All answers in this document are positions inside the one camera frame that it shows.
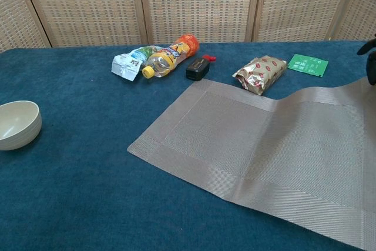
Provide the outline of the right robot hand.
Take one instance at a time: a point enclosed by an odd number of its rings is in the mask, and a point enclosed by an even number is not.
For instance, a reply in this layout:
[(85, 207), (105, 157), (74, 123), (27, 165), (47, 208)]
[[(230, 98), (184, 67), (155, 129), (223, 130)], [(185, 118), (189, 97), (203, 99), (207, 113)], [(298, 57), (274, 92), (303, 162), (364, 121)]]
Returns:
[[(357, 55), (364, 55), (372, 48), (376, 47), (376, 39), (372, 39), (365, 43), (357, 52)], [(370, 85), (375, 85), (376, 83), (376, 51), (371, 52), (368, 55), (367, 63), (366, 63), (366, 73), (367, 79)]]

